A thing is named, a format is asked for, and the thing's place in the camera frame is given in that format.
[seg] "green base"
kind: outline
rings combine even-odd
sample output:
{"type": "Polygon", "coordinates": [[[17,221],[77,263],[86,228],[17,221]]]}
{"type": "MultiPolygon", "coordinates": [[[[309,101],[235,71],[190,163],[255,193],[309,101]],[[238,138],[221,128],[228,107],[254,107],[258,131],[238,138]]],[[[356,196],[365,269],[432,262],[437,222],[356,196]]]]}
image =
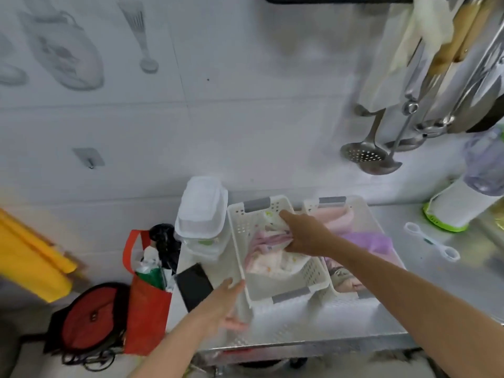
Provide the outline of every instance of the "green base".
{"type": "Polygon", "coordinates": [[[469,224],[466,224],[463,227],[452,227],[449,224],[443,223],[436,216],[427,213],[428,207],[429,207],[429,203],[425,203],[423,205],[423,208],[422,208],[423,214],[425,215],[427,220],[430,221],[432,224],[434,224],[436,227],[444,229],[445,231],[448,231],[448,232],[463,232],[469,227],[469,224]]]}

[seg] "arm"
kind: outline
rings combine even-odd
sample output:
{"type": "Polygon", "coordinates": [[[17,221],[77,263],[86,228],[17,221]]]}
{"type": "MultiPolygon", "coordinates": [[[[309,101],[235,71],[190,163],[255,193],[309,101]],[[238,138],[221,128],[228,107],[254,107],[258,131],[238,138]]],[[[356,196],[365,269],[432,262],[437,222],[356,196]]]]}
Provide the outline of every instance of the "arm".
{"type": "Polygon", "coordinates": [[[325,256],[354,274],[452,378],[504,377],[504,328],[413,273],[333,235],[307,215],[280,215],[294,240],[288,251],[325,256]]]}
{"type": "Polygon", "coordinates": [[[225,280],[168,334],[129,378],[180,378],[199,344],[217,333],[219,327],[244,330],[246,324],[230,316],[245,281],[230,288],[225,280]]]}

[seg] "hand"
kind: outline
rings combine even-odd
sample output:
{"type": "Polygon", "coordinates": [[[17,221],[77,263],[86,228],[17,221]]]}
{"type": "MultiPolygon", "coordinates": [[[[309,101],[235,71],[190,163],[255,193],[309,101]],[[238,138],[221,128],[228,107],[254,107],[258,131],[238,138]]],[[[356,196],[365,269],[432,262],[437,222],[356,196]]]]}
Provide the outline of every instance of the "hand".
{"type": "Polygon", "coordinates": [[[292,232],[293,241],[285,249],[287,252],[326,256],[328,240],[334,238],[334,235],[324,224],[313,216],[295,215],[286,210],[280,211],[280,217],[292,232]]]}
{"type": "Polygon", "coordinates": [[[242,331],[247,328],[247,324],[239,321],[233,316],[236,298],[245,289],[245,280],[230,288],[233,279],[225,279],[217,289],[210,293],[193,311],[189,314],[193,318],[198,318],[202,324],[206,337],[217,334],[219,328],[242,331]]]}

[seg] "kitchen utensil decal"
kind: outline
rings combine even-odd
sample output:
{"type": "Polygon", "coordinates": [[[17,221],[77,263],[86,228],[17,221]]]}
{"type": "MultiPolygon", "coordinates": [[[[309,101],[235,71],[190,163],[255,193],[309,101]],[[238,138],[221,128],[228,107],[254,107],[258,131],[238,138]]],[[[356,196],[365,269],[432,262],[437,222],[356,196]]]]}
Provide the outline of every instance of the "kitchen utensil decal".
{"type": "Polygon", "coordinates": [[[28,82],[28,74],[24,70],[4,60],[13,50],[12,42],[0,31],[0,85],[3,86],[21,86],[28,82]]]}
{"type": "Polygon", "coordinates": [[[122,0],[117,3],[117,6],[123,12],[129,28],[140,45],[140,50],[143,55],[143,58],[140,60],[140,68],[147,74],[156,73],[159,69],[159,63],[151,58],[147,47],[144,3],[140,0],[122,0]]]}
{"type": "Polygon", "coordinates": [[[75,18],[57,10],[49,0],[23,1],[32,14],[18,12],[18,18],[35,60],[66,88],[101,88],[100,53],[75,18]]]}

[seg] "floor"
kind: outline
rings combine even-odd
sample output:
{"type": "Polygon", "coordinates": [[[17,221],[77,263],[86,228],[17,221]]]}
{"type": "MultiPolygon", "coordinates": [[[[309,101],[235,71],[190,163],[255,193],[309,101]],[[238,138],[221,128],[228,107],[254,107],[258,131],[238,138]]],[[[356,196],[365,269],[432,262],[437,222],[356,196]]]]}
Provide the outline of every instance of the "floor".
{"type": "MultiPolygon", "coordinates": [[[[50,317],[50,309],[40,307],[31,310],[13,311],[0,315],[10,321],[21,333],[44,332],[50,317]]],[[[123,378],[126,377],[141,361],[141,357],[120,355],[109,369],[102,372],[89,372],[81,366],[64,366],[59,356],[51,357],[42,354],[42,343],[25,344],[22,347],[16,367],[11,378],[123,378]]],[[[240,368],[228,367],[225,378],[241,378],[244,373],[240,368]]],[[[285,366],[269,378],[434,378],[434,374],[424,358],[418,357],[405,362],[376,356],[348,354],[310,358],[306,366],[293,370],[285,366]]],[[[194,371],[188,378],[208,378],[199,371],[194,371]]]]}

